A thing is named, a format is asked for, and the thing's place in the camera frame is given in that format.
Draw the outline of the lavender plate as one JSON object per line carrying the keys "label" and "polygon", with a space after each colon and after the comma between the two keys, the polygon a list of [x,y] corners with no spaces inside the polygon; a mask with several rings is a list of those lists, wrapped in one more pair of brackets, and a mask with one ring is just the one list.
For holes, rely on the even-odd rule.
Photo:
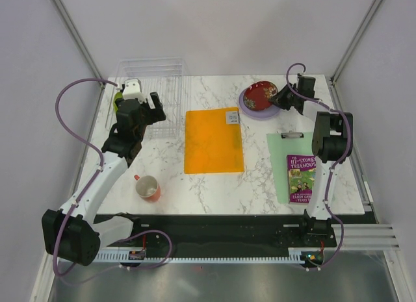
{"label": "lavender plate", "polygon": [[269,120],[272,119],[273,117],[277,116],[280,113],[280,109],[274,105],[272,105],[269,108],[266,108],[264,110],[260,110],[260,111],[254,111],[249,109],[245,104],[244,104],[244,95],[245,95],[246,89],[244,89],[239,96],[239,108],[242,110],[242,112],[247,115],[248,117],[255,119],[255,120]]}

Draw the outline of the red floral plate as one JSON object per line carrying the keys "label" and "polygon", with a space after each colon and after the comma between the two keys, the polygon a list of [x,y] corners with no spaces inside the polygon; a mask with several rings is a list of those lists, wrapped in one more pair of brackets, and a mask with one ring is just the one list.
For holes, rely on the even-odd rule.
{"label": "red floral plate", "polygon": [[276,85],[270,81],[258,81],[245,90],[243,103],[253,111],[262,111],[269,108],[270,99],[278,93]]}

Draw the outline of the lime green plate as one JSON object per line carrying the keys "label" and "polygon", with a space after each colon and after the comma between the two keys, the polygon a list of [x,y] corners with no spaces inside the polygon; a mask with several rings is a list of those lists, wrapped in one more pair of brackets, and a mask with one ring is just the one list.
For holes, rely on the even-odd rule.
{"label": "lime green plate", "polygon": [[117,113],[118,111],[118,103],[123,99],[123,93],[122,92],[116,92],[114,95],[114,98],[112,100],[114,113]]}

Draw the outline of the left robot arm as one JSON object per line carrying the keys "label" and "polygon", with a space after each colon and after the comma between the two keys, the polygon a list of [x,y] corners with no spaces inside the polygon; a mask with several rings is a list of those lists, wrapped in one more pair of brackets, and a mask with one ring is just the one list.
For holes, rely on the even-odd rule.
{"label": "left robot arm", "polygon": [[87,266],[103,247],[120,240],[137,245],[142,240],[143,231],[132,216],[116,214],[100,223],[94,220],[110,189],[142,149],[146,128],[164,121],[166,114],[157,92],[143,102],[121,97],[115,103],[116,123],[99,152],[95,170],[65,204],[42,216],[45,248],[55,262],[61,258]]}

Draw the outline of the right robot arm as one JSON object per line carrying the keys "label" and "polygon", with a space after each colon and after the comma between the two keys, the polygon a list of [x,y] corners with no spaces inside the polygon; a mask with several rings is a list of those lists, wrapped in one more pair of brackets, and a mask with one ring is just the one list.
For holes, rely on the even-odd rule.
{"label": "right robot arm", "polygon": [[270,102],[282,110],[294,108],[314,123],[311,133],[288,132],[268,136],[279,143],[280,154],[274,155],[287,172],[290,203],[302,204],[305,210],[291,235],[307,246],[335,246],[331,210],[339,168],[351,155],[353,115],[330,108],[315,98],[315,78],[302,74],[297,82],[288,82]]}

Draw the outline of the mint green clipboard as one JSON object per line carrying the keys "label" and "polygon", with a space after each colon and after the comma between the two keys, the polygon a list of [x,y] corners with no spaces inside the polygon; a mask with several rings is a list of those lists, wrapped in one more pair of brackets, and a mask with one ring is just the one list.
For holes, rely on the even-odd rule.
{"label": "mint green clipboard", "polygon": [[294,135],[295,137],[283,138],[281,134],[270,133],[266,136],[277,200],[281,204],[289,204],[287,156],[312,155],[313,133],[294,132]]}

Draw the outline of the orange mug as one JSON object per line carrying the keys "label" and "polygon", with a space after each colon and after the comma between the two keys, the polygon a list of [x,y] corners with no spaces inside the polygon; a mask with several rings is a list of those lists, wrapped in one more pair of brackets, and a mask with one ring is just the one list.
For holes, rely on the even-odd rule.
{"label": "orange mug", "polygon": [[161,187],[155,177],[134,175],[137,194],[145,201],[156,202],[161,196]]}

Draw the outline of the purple treehouse book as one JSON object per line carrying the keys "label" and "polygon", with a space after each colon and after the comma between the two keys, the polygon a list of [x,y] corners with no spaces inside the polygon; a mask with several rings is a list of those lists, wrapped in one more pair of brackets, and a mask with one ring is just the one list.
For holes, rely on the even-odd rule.
{"label": "purple treehouse book", "polygon": [[313,155],[287,155],[289,203],[309,203],[315,183],[316,167]]}

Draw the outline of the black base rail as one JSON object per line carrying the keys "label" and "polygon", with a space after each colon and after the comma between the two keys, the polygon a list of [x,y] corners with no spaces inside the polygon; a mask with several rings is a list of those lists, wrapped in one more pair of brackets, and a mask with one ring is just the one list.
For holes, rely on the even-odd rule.
{"label": "black base rail", "polygon": [[115,246],[138,247],[157,254],[283,254],[290,248],[328,249],[341,239],[333,230],[335,246],[297,243],[291,231],[302,216],[277,215],[144,215],[134,219],[130,237]]}

